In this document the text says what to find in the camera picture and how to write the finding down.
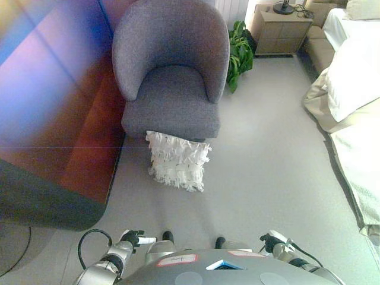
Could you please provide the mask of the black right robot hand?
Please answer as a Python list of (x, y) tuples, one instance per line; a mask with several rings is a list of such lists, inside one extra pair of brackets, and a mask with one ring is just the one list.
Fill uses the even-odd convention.
[(293, 251), (295, 250), (291, 240), (276, 230), (269, 230), (268, 233), (262, 235), (259, 239), (264, 242), (264, 249), (267, 253), (272, 253), (274, 246), (279, 243), (285, 244)]

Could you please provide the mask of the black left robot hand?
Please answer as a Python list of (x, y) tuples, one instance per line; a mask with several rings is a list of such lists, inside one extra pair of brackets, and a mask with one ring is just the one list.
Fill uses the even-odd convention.
[(130, 242), (133, 248), (132, 253), (135, 254), (135, 248), (157, 242), (156, 237), (146, 237), (144, 233), (144, 230), (125, 230), (121, 235), (120, 241)]

